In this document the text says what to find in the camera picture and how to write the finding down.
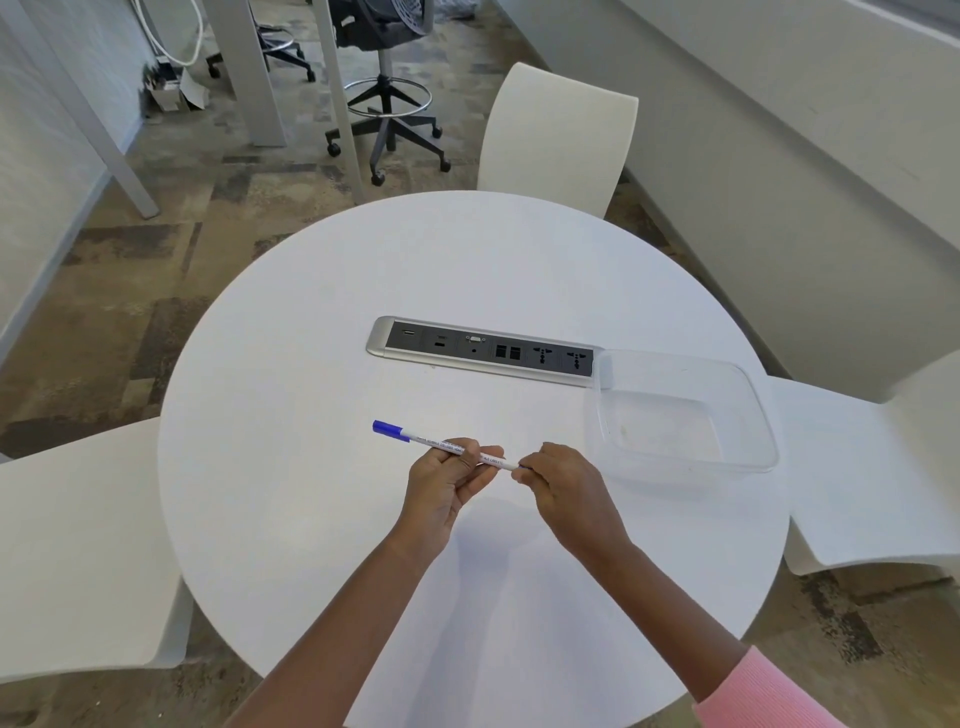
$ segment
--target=tabletop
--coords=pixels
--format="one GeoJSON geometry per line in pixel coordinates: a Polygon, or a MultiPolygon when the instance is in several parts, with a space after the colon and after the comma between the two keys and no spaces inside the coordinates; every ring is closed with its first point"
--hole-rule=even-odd
{"type": "MultiPolygon", "coordinates": [[[[259,258],[184,348],[161,416],[164,516],[184,579],[237,654],[269,672],[396,520],[431,436],[584,445],[579,387],[372,356],[383,315],[731,361],[780,438],[743,333],[679,265],[603,220],[490,192],[395,197],[259,258]]],[[[777,469],[699,492],[609,482],[635,542],[736,635],[776,575],[777,469]]],[[[348,719],[614,728],[683,694],[653,648],[501,473],[461,514],[348,719]]]]}

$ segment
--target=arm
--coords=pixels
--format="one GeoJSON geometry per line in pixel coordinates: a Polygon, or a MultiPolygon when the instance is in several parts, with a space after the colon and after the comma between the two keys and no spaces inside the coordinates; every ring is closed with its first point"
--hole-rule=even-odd
{"type": "MultiPolygon", "coordinates": [[[[341,728],[376,658],[427,567],[450,538],[463,505],[496,475],[481,449],[452,440],[457,457],[429,450],[410,469],[393,530],[227,722],[225,728],[341,728]]],[[[503,448],[482,448],[503,457],[503,448]]]]}
{"type": "Polygon", "coordinates": [[[561,545],[677,673],[705,725],[840,725],[631,543],[603,476],[580,452],[545,443],[520,465],[514,480],[530,487],[561,545]]]}

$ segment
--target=white cable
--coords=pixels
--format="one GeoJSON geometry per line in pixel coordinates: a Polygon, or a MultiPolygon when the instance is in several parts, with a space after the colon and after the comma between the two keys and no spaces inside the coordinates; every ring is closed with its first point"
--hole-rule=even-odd
{"type": "Polygon", "coordinates": [[[143,15],[143,8],[140,5],[141,0],[133,0],[133,9],[136,11],[136,16],[140,20],[140,25],[143,27],[143,32],[147,34],[147,38],[150,39],[151,44],[154,46],[154,50],[158,53],[163,54],[171,63],[176,65],[188,66],[193,65],[200,58],[200,51],[204,46],[204,14],[200,11],[200,6],[197,5],[197,0],[190,0],[190,4],[193,5],[193,11],[197,14],[197,45],[193,49],[193,56],[191,56],[189,61],[181,61],[180,59],[175,59],[170,55],[170,51],[160,45],[160,41],[154,37],[154,34],[150,30],[150,24],[147,22],[147,18],[143,15]]]}

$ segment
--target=blue pen cap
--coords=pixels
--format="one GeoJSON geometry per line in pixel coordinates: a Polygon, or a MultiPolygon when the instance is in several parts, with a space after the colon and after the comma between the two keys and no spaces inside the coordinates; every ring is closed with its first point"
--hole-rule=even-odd
{"type": "Polygon", "coordinates": [[[378,435],[386,435],[387,437],[393,437],[397,440],[402,440],[405,443],[410,442],[409,437],[404,437],[402,434],[403,427],[397,425],[390,425],[388,423],[381,423],[379,420],[373,421],[373,431],[378,435]]]}

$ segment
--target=chair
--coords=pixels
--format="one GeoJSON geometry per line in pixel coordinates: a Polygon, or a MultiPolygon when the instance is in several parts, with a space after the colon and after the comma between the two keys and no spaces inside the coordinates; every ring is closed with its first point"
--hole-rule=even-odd
{"type": "Polygon", "coordinates": [[[183,660],[193,598],[160,511],[158,423],[0,465],[0,683],[183,660]]]}
{"type": "MultiPolygon", "coordinates": [[[[270,68],[270,62],[267,59],[277,59],[291,65],[299,66],[306,70],[306,80],[312,84],[317,80],[317,74],[314,73],[313,66],[307,61],[300,48],[300,44],[294,39],[293,34],[286,28],[278,25],[256,24],[256,37],[260,41],[260,49],[263,51],[263,61],[270,68]],[[296,52],[296,55],[290,52],[290,49],[296,52]]],[[[224,62],[224,54],[214,53],[206,59],[206,70],[210,73],[211,79],[220,78],[220,69],[217,63],[224,62]]]]}
{"type": "Polygon", "coordinates": [[[497,93],[477,189],[607,214],[638,101],[517,63],[497,93]]]}
{"type": "MultiPolygon", "coordinates": [[[[350,111],[365,117],[363,121],[350,125],[354,136],[375,133],[373,153],[370,157],[372,182],[380,186],[386,176],[377,169],[384,148],[389,152],[396,150],[396,138],[399,136],[440,158],[441,172],[450,171],[444,150],[433,142],[420,136],[414,127],[429,125],[433,128],[433,137],[439,139],[444,130],[437,126],[435,116],[422,114],[433,102],[429,89],[415,81],[394,76],[390,49],[411,40],[417,40],[430,33],[433,28],[433,0],[330,0],[330,15],[336,32],[337,46],[356,46],[362,51],[376,51],[380,73],[376,78],[354,81],[345,89],[357,85],[373,84],[348,102],[350,111]],[[401,91],[396,85],[418,88],[427,95],[422,104],[401,91]],[[357,106],[373,98],[379,98],[380,108],[357,106]],[[411,105],[406,111],[395,111],[394,99],[411,105]]],[[[340,130],[332,129],[326,133],[326,150],[332,157],[340,154],[340,145],[334,139],[340,138],[340,130]]]]}
{"type": "Polygon", "coordinates": [[[797,574],[960,555],[960,352],[874,404],[771,377],[789,458],[797,574]]]}

